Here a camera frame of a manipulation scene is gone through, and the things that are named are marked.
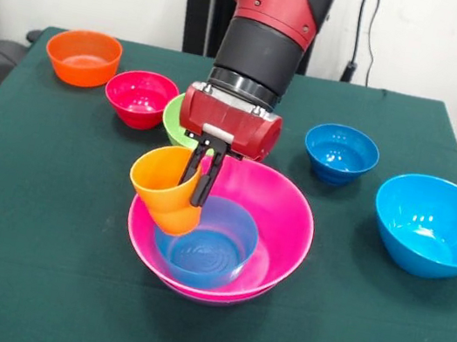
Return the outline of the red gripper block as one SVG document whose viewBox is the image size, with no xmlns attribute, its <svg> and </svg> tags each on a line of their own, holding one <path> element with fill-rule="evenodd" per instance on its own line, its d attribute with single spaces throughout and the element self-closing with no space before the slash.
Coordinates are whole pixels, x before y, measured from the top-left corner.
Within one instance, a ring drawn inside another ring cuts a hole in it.
<svg viewBox="0 0 457 342">
<path fill-rule="evenodd" d="M 261 161 L 280 138 L 283 123 L 280 116 L 261 106 L 199 81 L 193 82 L 186 90 L 179 115 L 187 137 L 197 142 L 180 184 L 196 174 L 210 148 L 214 151 L 210 167 L 202 174 L 191 197 L 191 204 L 198 208 L 207 200 L 228 148 L 252 161 Z"/>
</svg>

